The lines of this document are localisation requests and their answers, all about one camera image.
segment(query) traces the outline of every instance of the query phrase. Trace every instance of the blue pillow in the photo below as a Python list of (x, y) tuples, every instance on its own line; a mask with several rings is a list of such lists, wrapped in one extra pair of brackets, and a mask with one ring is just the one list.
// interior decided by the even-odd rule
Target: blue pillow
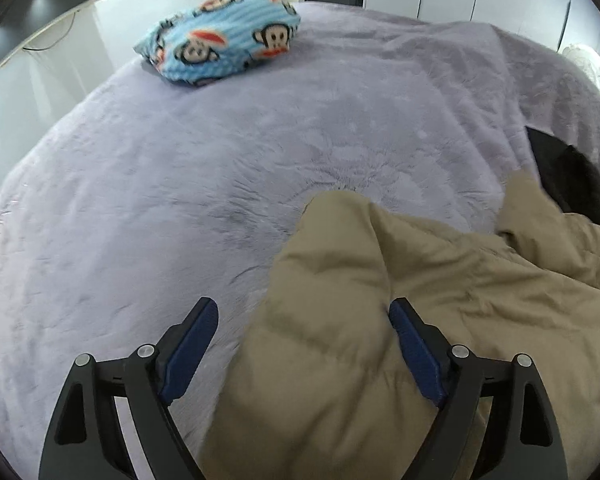
[(287, 52), (299, 23), (282, 0), (207, 0), (161, 21), (134, 50), (165, 78), (202, 86)]

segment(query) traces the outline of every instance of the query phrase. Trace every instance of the bed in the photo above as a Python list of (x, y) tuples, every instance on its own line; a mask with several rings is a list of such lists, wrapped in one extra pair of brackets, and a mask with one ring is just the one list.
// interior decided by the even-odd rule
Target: bed
[[(0, 449), (23, 480), (78, 354), (128, 355), (209, 296), (220, 328), (171, 407), (196, 455), (272, 259), (316, 192), (492, 232), (507, 176), (536, 171), (526, 126), (600, 172), (600, 95), (557, 54), (478, 23), (298, 12), (287, 56), (202, 89), (134, 60), (5, 181)], [(122, 424), (132, 432), (124, 410)]]

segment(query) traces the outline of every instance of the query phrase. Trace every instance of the black cable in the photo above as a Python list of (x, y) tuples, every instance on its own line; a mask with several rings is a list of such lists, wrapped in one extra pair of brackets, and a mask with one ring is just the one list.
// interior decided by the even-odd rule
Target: black cable
[(71, 29), (74, 28), (75, 15), (76, 15), (76, 12), (74, 12), (74, 16), (71, 19), (71, 25), (69, 25), (69, 28), (66, 30), (66, 32), (60, 38), (58, 38), (52, 44), (50, 44), (49, 46), (46, 46), (45, 48), (28, 48), (26, 46), (23, 46), (22, 49), (29, 50), (30, 52), (44, 52), (45, 50), (49, 50), (50, 48), (55, 47), (58, 43), (60, 43), (62, 40), (64, 40), (64, 38), (66, 38), (69, 35), (69, 32), (71, 32)]

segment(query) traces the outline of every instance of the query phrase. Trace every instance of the black cloth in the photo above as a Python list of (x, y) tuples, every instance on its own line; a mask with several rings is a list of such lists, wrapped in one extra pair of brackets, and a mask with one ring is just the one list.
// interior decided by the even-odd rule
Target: black cloth
[(563, 213), (579, 213), (600, 225), (600, 174), (573, 146), (526, 129), (544, 191)]

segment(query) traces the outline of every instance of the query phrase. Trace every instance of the white wall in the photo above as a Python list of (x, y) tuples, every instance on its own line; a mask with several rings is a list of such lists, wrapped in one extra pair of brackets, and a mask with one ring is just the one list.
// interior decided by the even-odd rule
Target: white wall
[[(202, 0), (103, 0), (75, 17), (48, 52), (19, 52), (0, 69), (0, 184), (62, 116), (136, 54), (133, 44), (157, 21)], [(71, 18), (36, 38), (51, 44)]]

